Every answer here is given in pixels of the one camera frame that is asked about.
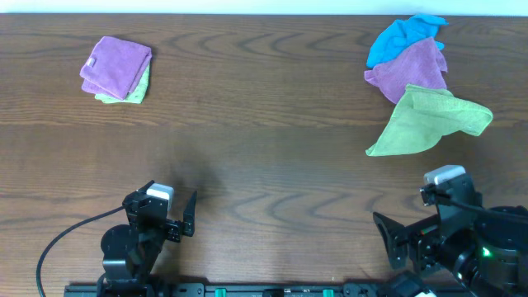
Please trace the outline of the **purple microfiber cloth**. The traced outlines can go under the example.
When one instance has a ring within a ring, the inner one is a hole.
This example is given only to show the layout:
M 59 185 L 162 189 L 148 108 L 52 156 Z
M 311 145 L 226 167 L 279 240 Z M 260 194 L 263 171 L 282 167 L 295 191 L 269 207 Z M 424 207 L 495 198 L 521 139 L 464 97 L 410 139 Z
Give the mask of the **purple microfiber cloth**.
M 82 90 L 123 101 L 138 86 L 151 58 L 148 46 L 103 36 L 81 68 Z

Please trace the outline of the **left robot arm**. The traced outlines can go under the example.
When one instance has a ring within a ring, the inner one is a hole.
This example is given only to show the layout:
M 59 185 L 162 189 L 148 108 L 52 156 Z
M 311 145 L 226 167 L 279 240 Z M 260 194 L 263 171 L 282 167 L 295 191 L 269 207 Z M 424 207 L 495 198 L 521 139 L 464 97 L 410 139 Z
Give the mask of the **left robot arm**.
M 174 189 L 154 181 L 128 194 L 122 206 L 127 224 L 109 229 L 102 237 L 104 275 L 98 296 L 169 296 L 171 286 L 151 275 L 166 241 L 179 243 L 195 232 L 197 193 L 193 192 L 183 219 L 167 217 Z

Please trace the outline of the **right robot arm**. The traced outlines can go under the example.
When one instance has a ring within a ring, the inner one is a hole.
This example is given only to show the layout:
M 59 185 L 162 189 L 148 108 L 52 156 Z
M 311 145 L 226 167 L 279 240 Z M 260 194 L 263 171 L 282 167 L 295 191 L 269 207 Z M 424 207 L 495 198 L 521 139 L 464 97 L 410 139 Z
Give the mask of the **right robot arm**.
M 467 173 L 420 190 L 436 214 L 405 226 L 375 212 L 373 220 L 394 269 L 412 263 L 414 275 L 442 269 L 474 296 L 527 294 L 527 209 L 485 209 Z

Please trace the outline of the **loose green cloth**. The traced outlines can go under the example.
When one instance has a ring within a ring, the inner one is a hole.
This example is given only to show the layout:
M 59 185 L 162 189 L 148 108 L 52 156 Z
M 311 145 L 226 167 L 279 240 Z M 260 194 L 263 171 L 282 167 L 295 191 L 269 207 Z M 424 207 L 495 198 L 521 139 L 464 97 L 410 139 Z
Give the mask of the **loose green cloth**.
M 369 157 L 421 153 L 456 132 L 479 136 L 492 120 L 493 113 L 485 106 L 445 89 L 408 84 L 382 134 L 365 153 Z

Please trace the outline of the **folded green cloth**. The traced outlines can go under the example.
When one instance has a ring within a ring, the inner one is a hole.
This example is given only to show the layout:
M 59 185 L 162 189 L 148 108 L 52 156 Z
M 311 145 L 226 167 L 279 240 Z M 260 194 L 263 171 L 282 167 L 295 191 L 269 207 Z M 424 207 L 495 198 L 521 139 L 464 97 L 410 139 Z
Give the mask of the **folded green cloth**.
M 131 103 L 131 104 L 140 104 L 148 90 L 149 87 L 149 75 L 150 75 L 150 66 L 148 66 L 144 73 L 142 74 L 138 85 L 129 93 L 124 100 L 120 100 L 104 94 L 96 94 L 95 99 L 101 101 L 104 104 L 116 104 L 116 103 Z

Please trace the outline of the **purple cloth under blue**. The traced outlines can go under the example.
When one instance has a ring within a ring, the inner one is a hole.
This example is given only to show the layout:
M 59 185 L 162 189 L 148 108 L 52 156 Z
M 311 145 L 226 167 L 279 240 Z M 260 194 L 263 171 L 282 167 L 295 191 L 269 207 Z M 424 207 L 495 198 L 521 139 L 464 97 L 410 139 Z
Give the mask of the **purple cloth under blue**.
M 392 103 L 397 104 L 408 84 L 447 89 L 443 74 L 448 72 L 444 55 L 432 37 L 408 46 L 396 59 L 377 64 L 364 72 L 364 79 Z

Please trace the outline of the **blue crumpled cloth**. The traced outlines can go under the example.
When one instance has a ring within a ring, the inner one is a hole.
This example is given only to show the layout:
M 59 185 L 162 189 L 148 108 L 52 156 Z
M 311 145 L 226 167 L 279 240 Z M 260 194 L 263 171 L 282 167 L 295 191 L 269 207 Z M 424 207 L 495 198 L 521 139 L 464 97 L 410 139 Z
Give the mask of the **blue crumpled cloth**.
M 449 23 L 442 17 L 417 14 L 407 20 L 396 20 L 376 38 L 370 47 L 366 67 L 396 59 L 407 47 L 420 40 L 434 39 L 442 26 Z

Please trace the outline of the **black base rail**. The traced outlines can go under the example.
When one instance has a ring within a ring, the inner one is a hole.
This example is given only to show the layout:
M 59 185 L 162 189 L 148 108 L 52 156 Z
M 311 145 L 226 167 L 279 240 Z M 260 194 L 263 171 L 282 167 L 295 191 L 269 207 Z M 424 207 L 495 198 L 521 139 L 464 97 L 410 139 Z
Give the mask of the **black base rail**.
M 126 289 L 99 285 L 68 285 L 64 297 L 138 296 L 138 297 L 374 297 L 374 296 L 465 296 L 457 287 L 419 287 L 402 282 L 398 285 L 346 283 L 344 285 L 204 285 L 180 283 L 145 285 Z

